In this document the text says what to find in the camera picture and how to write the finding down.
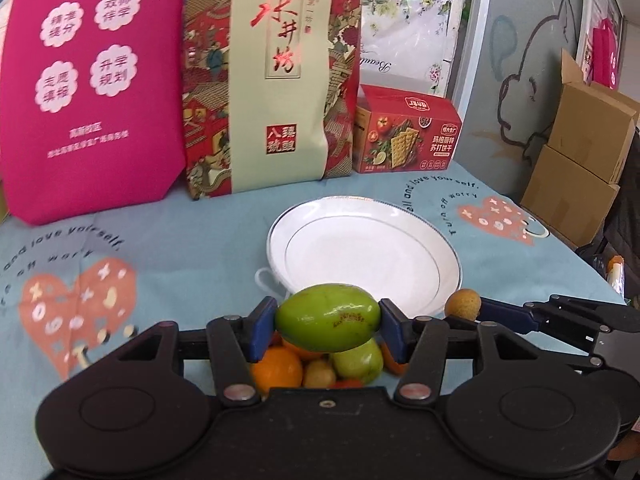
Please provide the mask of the green apple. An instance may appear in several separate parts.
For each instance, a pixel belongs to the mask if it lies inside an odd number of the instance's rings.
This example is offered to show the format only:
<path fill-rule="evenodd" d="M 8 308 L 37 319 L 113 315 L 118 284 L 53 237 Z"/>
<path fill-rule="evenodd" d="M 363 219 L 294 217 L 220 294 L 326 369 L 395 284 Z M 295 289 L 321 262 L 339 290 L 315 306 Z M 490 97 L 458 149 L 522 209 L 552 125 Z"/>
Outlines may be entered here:
<path fill-rule="evenodd" d="M 360 346 L 335 352 L 331 356 L 334 370 L 344 379 L 357 379 L 367 385 L 381 375 L 384 358 L 374 338 Z"/>

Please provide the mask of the brown longan fruit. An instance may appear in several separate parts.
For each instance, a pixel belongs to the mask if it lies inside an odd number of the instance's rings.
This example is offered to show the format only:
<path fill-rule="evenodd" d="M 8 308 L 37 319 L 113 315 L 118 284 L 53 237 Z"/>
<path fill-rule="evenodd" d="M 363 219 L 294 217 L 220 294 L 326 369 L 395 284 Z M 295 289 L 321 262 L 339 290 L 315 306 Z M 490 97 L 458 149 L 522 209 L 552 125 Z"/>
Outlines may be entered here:
<path fill-rule="evenodd" d="M 475 321 L 480 315 L 482 300 L 473 289 L 462 288 L 449 296 L 445 304 L 445 315 Z"/>

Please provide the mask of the oblong green mango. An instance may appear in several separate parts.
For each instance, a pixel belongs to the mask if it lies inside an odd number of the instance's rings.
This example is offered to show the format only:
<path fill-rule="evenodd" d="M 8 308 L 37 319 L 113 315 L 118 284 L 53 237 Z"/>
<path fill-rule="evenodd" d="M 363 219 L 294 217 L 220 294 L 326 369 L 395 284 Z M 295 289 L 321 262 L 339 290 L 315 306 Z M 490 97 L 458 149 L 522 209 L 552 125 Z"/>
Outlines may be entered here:
<path fill-rule="evenodd" d="M 288 297 L 274 314 L 284 341 L 311 352 L 350 350 L 378 331 L 381 308 L 365 290 L 346 284 L 307 287 Z"/>

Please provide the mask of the brown kiwi-like fruit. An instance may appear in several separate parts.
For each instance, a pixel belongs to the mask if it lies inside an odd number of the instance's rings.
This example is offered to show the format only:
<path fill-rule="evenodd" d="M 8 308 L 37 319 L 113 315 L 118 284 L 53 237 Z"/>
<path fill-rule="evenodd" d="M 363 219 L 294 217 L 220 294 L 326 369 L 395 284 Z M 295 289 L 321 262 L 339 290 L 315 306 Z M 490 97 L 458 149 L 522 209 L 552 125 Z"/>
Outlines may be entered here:
<path fill-rule="evenodd" d="M 325 359 L 311 361 L 305 368 L 303 386 L 307 389 L 329 389 L 336 383 L 332 365 Z"/>

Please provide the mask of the orange fruit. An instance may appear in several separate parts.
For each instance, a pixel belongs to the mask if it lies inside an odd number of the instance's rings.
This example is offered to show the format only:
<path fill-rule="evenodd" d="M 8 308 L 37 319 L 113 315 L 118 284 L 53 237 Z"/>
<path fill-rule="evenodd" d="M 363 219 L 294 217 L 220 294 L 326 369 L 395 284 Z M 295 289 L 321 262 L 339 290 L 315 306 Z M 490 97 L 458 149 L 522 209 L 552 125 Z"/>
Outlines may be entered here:
<path fill-rule="evenodd" d="M 294 352 L 296 356 L 298 356 L 299 359 L 301 359 L 303 362 L 311 362 L 314 360 L 322 359 L 324 357 L 323 352 L 308 351 L 308 350 L 299 348 L 295 344 L 291 344 L 286 340 L 282 340 L 282 346 Z"/>
<path fill-rule="evenodd" d="M 304 369 L 299 356 L 285 347 L 270 347 L 260 361 L 250 366 L 258 391 L 266 396 L 272 388 L 299 388 Z"/>

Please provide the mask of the orange capped bottle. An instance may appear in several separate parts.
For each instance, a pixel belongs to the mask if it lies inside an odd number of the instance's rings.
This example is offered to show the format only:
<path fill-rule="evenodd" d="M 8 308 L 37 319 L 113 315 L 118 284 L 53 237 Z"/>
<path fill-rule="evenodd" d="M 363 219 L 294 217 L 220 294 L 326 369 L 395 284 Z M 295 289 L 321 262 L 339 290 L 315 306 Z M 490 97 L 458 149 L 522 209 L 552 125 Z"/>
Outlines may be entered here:
<path fill-rule="evenodd" d="M 608 262 L 608 268 L 606 269 L 606 280 L 608 284 L 614 289 L 621 297 L 625 293 L 625 260 L 622 256 L 616 255 Z"/>

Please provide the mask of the white round plate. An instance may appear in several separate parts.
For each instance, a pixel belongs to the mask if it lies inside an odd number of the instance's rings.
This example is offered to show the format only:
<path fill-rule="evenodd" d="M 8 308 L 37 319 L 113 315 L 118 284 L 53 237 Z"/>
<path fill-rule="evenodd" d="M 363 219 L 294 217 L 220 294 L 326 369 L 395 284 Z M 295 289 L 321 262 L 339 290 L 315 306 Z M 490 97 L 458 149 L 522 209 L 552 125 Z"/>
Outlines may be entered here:
<path fill-rule="evenodd" d="M 457 253 L 430 222 L 359 196 L 288 208 L 268 232 L 266 254 L 273 277 L 291 294 L 349 284 L 392 300 L 409 318 L 438 315 L 462 284 Z"/>

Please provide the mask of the lower cardboard box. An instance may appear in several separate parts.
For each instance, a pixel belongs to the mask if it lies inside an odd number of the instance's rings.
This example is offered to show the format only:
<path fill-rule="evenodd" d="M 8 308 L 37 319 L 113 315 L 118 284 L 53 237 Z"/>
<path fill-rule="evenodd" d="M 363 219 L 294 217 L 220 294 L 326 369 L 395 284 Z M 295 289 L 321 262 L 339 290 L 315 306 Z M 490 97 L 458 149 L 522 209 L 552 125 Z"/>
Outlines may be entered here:
<path fill-rule="evenodd" d="M 580 247 L 596 237 L 619 190 L 617 184 L 606 183 L 577 162 L 544 146 L 521 205 Z"/>

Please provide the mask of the light blue printed tablecloth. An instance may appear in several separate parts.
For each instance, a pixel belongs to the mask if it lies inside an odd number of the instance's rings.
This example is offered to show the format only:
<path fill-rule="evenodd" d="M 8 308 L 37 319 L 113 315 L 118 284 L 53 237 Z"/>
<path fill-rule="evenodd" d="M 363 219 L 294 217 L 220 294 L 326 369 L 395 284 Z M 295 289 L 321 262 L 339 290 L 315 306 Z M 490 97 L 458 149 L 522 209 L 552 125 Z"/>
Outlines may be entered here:
<path fill-rule="evenodd" d="M 20 317 L 30 286 L 58 284 L 77 296 L 76 281 L 108 258 L 136 274 L 136 304 L 105 344 L 89 347 L 89 361 L 117 348 L 130 328 L 173 320 L 184 330 L 225 314 L 244 315 L 263 296 L 278 294 L 270 278 L 266 240 L 277 216 L 306 200 L 352 195 L 417 214 L 447 237 L 459 256 L 462 283 L 510 304 L 553 294 L 614 302 L 616 292 L 582 258 L 536 222 L 528 244 L 489 234 L 460 218 L 495 191 L 459 165 L 445 171 L 352 174 L 346 178 L 263 188 L 192 200 L 175 188 L 156 203 L 103 211 L 49 224 L 15 219 L 1 227 L 1 474 L 40 479 L 50 470 L 37 441 L 34 417 L 61 380 Z"/>

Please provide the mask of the red cracker box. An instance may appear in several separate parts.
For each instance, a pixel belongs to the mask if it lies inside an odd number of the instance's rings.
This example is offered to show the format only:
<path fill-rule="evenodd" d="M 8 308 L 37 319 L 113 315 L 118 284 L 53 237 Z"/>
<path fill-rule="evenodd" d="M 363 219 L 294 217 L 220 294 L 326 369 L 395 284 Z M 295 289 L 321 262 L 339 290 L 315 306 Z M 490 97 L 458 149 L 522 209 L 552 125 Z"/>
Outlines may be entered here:
<path fill-rule="evenodd" d="M 361 87 L 352 140 L 360 174 L 445 170 L 462 129 L 454 104 L 440 96 Z"/>

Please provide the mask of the patterned liquor gift bag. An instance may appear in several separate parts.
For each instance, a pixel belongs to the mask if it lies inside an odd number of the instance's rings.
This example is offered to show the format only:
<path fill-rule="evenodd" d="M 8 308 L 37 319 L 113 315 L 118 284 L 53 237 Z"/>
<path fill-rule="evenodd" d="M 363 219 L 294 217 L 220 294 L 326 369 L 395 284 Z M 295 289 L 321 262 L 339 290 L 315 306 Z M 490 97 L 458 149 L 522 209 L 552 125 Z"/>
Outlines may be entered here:
<path fill-rule="evenodd" d="M 360 1 L 184 0 L 193 198 L 350 174 Z"/>

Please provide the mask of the pink bag in doorway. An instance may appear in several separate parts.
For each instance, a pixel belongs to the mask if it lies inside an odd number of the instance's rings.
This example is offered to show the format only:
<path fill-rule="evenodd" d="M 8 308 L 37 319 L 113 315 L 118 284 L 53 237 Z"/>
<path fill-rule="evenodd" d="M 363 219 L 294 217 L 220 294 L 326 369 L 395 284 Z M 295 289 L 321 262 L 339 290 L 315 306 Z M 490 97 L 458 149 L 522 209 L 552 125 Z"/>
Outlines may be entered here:
<path fill-rule="evenodd" d="M 592 80 L 612 90 L 618 86 L 617 42 L 613 23 L 608 18 L 593 29 Z"/>

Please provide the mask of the white floral plastic bag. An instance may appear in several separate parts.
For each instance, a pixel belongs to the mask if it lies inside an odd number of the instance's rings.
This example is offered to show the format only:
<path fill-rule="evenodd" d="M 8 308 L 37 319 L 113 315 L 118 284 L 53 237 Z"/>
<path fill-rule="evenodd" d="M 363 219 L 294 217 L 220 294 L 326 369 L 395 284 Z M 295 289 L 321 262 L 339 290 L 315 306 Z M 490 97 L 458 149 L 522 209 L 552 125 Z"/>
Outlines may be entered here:
<path fill-rule="evenodd" d="M 446 96 L 464 0 L 361 0 L 360 82 Z"/>

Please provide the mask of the magenta fabric tote bag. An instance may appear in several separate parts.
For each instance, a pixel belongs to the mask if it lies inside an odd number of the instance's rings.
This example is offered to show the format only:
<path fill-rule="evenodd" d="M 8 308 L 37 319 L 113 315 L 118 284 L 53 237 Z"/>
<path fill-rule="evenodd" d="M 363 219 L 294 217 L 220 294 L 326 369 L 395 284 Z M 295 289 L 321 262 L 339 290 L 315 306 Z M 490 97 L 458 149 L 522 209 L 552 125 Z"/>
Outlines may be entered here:
<path fill-rule="evenodd" d="M 1 179 L 29 224 L 155 202 L 184 168 L 183 0 L 13 0 Z"/>

